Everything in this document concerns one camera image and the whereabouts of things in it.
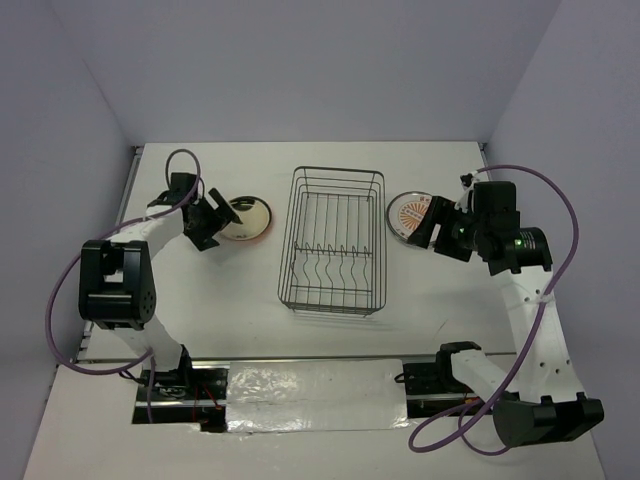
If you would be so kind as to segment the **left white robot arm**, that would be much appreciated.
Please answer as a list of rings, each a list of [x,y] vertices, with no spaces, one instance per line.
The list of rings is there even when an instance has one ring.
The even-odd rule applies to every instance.
[[[180,236],[199,251],[216,247],[214,236],[241,222],[217,189],[201,196],[198,183],[194,174],[173,173],[168,189],[148,204],[141,221],[104,240],[85,242],[80,255],[80,316],[112,332],[136,355],[151,352],[143,368],[154,387],[176,399],[193,392],[196,374],[186,347],[156,315],[152,260]]]

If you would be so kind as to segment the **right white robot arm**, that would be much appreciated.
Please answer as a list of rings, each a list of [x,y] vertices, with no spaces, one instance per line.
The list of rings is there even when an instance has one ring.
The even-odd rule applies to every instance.
[[[476,395],[505,448],[573,441],[603,421],[564,339],[554,296],[564,271],[553,267],[543,231],[521,226],[514,183],[469,183],[458,202],[433,197],[407,242],[463,262],[478,255],[498,284],[516,348],[511,369],[462,341],[440,347],[434,371],[442,389]]]

